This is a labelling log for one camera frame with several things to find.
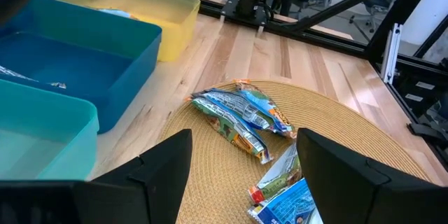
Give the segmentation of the round woven straw placemat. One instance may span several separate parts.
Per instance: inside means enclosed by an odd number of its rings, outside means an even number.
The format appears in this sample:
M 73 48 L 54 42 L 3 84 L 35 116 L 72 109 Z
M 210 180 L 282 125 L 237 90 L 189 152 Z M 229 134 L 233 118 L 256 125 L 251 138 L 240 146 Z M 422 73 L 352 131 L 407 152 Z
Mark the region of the round woven straw placemat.
M 370 158 L 431 181 L 423 167 L 389 134 L 351 108 L 318 92 L 268 80 L 252 85 L 274 100 L 295 128 L 306 127 Z M 192 131 L 192 159 L 176 224 L 253 224 L 248 189 L 272 166 L 221 136 L 189 101 L 161 133 Z

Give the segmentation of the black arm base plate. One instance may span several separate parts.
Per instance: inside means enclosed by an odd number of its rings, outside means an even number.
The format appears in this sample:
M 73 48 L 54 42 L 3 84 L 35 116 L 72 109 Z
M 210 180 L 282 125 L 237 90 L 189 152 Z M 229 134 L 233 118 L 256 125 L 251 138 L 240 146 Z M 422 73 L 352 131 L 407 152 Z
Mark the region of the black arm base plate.
M 261 0 L 227 0 L 220 14 L 249 26 L 264 27 L 274 20 L 274 12 Z

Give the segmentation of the yellow translucent plastic bin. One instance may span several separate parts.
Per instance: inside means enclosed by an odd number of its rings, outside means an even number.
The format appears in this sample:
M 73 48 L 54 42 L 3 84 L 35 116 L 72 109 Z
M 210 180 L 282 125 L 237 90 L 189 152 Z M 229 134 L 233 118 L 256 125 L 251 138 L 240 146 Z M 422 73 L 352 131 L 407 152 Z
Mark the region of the yellow translucent plastic bin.
M 131 18 L 162 28 L 158 60 L 176 60 L 186 49 L 200 9 L 200 0 L 59 0 L 97 10 L 122 11 Z

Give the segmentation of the teal translucent plastic bin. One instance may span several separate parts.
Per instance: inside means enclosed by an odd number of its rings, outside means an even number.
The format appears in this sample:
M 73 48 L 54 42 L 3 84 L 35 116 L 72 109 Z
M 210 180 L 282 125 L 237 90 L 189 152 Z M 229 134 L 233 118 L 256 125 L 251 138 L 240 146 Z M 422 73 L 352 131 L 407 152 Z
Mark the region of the teal translucent plastic bin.
M 0 80 L 0 180 L 83 180 L 99 122 L 88 101 Z

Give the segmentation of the grey office chair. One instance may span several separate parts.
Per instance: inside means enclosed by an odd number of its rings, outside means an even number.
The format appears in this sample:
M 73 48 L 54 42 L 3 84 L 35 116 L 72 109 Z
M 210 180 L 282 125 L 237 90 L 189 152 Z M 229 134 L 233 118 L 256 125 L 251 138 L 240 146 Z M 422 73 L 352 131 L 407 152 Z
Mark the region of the grey office chair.
M 374 33 L 391 9 L 393 0 L 365 0 L 363 5 L 367 14 L 352 15 L 349 24 L 353 24 L 355 21 L 365 21 L 366 26 L 369 27 L 369 32 Z

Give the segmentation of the black aluminium table frame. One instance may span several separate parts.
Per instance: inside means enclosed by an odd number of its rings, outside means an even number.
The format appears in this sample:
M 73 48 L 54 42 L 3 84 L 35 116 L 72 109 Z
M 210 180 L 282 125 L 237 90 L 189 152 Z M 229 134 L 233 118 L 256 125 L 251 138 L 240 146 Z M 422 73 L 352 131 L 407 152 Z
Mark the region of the black aluminium table frame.
M 353 7 L 362 1 L 364 0 L 343 0 L 318 14 L 311 17 L 305 17 L 298 21 L 288 21 L 283 17 L 274 17 L 273 21 L 267 23 L 266 30 L 270 33 L 284 36 L 289 39 L 310 43 L 315 46 L 321 46 L 323 48 L 367 60 L 380 76 L 389 31 L 395 23 L 403 25 L 411 15 L 412 11 L 417 7 L 420 0 L 396 0 L 392 5 L 391 10 L 374 33 L 372 39 L 366 45 L 359 42 L 350 42 L 346 38 L 337 38 L 335 35 L 325 33 L 324 31 L 312 31 L 312 26 Z M 409 91 L 413 90 L 413 87 L 410 84 L 417 81 L 435 81 L 438 84 L 442 83 L 444 84 L 444 88 L 448 90 L 448 72 L 443 71 L 440 67 L 435 66 L 434 64 L 425 63 L 420 59 L 411 58 L 398 53 L 395 66 L 395 72 L 396 71 L 401 73 L 398 80 L 404 83 Z M 389 85 L 384 83 L 384 86 L 397 101 L 402 111 L 410 119 L 409 123 L 419 123 L 417 121 L 417 110 L 411 108 L 406 103 L 403 94 L 399 93 L 393 84 Z M 448 171 L 448 147 L 443 148 L 425 141 L 425 139 L 420 136 L 416 137 L 420 138 L 423 146 L 428 148 L 430 153 L 435 156 L 437 162 Z

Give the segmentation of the black clamp bracket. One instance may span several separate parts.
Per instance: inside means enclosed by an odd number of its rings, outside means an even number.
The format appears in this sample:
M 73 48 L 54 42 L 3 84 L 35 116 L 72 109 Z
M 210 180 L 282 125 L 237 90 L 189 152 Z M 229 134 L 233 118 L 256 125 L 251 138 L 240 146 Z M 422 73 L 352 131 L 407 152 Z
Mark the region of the black clamp bracket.
M 445 134 L 425 124 L 419 123 L 410 123 L 407 125 L 407 128 L 413 135 L 422 137 L 427 142 L 441 146 L 443 148 L 448 147 L 448 134 Z

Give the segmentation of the silver aluminium bracket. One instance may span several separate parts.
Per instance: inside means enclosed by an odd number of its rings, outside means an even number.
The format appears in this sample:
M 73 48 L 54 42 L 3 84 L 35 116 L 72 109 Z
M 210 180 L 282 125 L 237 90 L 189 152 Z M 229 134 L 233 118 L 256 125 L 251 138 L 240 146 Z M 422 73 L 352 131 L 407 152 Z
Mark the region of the silver aluminium bracket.
M 380 76 L 384 83 L 392 85 L 400 46 L 402 25 L 395 23 L 388 33 Z

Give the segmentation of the blue plastic bin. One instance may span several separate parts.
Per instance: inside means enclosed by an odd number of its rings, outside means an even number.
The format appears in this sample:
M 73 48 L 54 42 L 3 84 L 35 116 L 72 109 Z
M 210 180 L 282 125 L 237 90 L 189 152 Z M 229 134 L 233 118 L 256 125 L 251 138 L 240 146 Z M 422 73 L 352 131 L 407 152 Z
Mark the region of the blue plastic bin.
M 150 77 L 159 26 L 57 0 L 30 0 L 0 24 L 6 80 L 93 103 L 111 130 Z

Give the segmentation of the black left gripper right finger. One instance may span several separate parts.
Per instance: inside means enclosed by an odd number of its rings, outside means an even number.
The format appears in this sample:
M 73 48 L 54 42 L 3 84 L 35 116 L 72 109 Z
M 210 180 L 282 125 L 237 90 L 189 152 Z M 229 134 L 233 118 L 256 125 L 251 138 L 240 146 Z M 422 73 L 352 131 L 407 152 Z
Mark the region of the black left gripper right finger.
M 297 152 L 324 224 L 448 224 L 448 187 L 307 128 L 297 132 Z

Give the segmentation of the green blue granola bar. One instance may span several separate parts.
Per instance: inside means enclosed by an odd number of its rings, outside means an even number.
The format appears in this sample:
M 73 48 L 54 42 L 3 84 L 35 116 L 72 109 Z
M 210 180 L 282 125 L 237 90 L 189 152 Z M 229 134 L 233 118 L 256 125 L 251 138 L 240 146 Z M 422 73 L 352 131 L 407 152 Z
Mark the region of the green blue granola bar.
M 266 143 L 242 118 L 217 101 L 201 96 L 191 96 L 188 101 L 203 112 L 209 124 L 228 142 L 259 159 L 262 165 L 271 162 Z

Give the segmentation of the green orange granola bar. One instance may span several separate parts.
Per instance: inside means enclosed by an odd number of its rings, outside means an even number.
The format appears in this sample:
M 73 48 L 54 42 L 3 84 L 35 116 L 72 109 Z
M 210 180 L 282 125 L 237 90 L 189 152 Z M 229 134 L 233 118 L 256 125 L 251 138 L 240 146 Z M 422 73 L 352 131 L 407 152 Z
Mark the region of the green orange granola bar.
M 302 178 L 302 169 L 296 145 L 292 144 L 255 186 L 248 189 L 251 200 L 259 204 L 275 196 L 280 190 L 293 185 Z

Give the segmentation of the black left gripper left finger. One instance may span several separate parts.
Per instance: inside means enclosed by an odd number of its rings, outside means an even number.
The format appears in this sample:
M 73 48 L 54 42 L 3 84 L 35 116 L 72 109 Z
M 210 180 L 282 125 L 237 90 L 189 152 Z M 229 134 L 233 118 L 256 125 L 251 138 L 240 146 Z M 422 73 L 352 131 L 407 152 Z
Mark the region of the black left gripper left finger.
M 77 224 L 175 224 L 188 181 L 191 129 L 182 129 L 76 190 Z

